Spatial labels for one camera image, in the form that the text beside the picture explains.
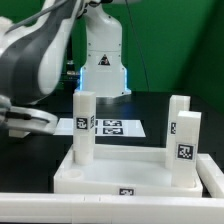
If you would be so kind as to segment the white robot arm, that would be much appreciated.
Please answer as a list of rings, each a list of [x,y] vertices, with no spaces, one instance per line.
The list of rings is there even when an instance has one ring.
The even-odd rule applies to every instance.
[[[99,102],[128,96],[127,70],[121,62],[122,26],[104,4],[124,0],[45,0],[41,11],[17,24],[0,17],[0,125],[24,132],[55,132],[58,118],[28,106],[56,88],[77,19],[86,20],[87,59],[80,91]]]

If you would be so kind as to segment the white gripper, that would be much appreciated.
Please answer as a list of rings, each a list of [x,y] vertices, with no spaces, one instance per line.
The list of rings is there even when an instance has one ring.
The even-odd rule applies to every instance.
[[[58,118],[48,112],[12,106],[0,109],[0,127],[10,130],[54,134]]]

